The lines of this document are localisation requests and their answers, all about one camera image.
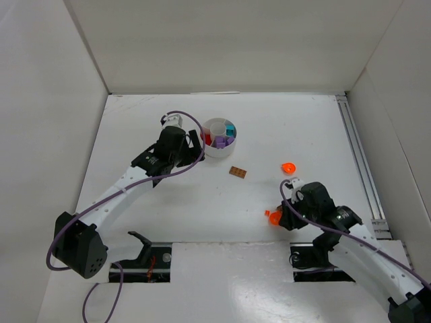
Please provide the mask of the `red lego brick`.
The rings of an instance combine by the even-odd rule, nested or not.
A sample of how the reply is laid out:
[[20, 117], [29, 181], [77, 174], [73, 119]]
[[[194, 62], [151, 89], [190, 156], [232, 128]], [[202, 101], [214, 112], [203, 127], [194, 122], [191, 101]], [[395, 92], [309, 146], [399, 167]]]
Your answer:
[[205, 142], [206, 145], [211, 146], [212, 144], [212, 139], [211, 139], [211, 135], [210, 134], [203, 134], [201, 133], [201, 138], [203, 139], [203, 141]]

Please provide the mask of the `orange round lego dish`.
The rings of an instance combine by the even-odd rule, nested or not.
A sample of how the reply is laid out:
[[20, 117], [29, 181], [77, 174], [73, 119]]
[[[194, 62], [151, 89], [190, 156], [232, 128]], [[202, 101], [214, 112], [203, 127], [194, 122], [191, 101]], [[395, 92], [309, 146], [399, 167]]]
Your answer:
[[269, 215], [269, 222], [270, 222], [270, 224], [272, 224], [272, 225], [279, 225], [281, 217], [282, 217], [282, 212], [280, 212], [280, 211], [275, 211], [275, 212], [271, 213]]

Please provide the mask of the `orange round lego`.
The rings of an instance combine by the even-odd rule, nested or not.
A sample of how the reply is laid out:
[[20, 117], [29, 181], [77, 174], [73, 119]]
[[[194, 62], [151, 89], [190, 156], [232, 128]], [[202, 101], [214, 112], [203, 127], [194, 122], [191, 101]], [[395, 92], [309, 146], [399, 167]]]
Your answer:
[[292, 175], [296, 172], [296, 165], [291, 163], [291, 162], [282, 164], [281, 168], [282, 168], [283, 172], [288, 174], [288, 175]]

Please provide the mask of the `white round divided container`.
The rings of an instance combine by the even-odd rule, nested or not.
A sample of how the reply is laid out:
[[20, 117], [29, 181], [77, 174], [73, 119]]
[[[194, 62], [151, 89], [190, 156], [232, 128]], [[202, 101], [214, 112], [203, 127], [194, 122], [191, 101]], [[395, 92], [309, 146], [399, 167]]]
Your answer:
[[205, 154], [225, 158], [234, 151], [237, 137], [235, 125], [225, 118], [212, 118], [202, 124], [201, 139], [205, 142]]

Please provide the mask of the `purple printed lego brick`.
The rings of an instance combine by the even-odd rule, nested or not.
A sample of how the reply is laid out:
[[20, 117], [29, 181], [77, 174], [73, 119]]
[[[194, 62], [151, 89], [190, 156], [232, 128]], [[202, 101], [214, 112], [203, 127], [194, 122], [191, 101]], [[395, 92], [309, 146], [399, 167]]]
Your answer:
[[234, 140], [235, 140], [234, 137], [226, 137], [224, 139], [225, 146], [227, 147], [227, 146], [231, 145], [234, 142]]

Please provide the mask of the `teal lego brick pair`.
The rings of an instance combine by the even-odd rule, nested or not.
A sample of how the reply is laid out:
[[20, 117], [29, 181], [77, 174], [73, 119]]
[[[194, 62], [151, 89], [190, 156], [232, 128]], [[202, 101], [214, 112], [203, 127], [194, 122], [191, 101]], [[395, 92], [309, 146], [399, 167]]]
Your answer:
[[228, 137], [234, 137], [234, 134], [235, 134], [235, 127], [234, 127], [234, 125], [227, 124], [226, 125], [226, 135]]

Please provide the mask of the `tan lego plate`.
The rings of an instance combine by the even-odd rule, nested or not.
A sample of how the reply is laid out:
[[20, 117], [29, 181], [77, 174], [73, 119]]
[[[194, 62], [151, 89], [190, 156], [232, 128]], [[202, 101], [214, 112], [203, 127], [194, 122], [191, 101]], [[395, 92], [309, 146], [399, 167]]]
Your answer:
[[239, 177], [239, 178], [242, 178], [242, 179], [244, 179], [246, 177], [246, 173], [247, 173], [246, 170], [243, 170], [241, 168], [237, 168], [235, 166], [232, 166], [229, 170], [229, 174], [236, 176], [236, 177]]

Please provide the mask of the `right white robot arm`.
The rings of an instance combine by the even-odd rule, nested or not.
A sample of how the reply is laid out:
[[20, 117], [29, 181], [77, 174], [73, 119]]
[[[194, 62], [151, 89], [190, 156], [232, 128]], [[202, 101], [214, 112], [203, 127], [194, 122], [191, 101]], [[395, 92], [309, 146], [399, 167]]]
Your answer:
[[338, 268], [380, 304], [390, 322], [430, 321], [430, 283], [386, 252], [353, 210], [337, 206], [320, 182], [292, 178], [281, 182], [279, 190], [286, 188], [291, 197], [278, 207], [279, 226], [322, 231], [311, 243], [290, 248], [293, 268], [310, 274]]

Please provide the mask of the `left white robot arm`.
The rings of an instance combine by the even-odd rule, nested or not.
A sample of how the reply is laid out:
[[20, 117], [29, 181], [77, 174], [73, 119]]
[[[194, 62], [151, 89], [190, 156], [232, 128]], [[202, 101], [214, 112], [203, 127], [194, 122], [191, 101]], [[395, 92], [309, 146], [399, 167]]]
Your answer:
[[48, 257], [85, 279], [96, 275], [112, 255], [102, 235], [143, 194], [163, 179], [186, 172], [203, 160], [196, 130], [163, 127], [159, 139], [140, 153], [126, 172], [91, 206], [77, 214], [60, 214]]

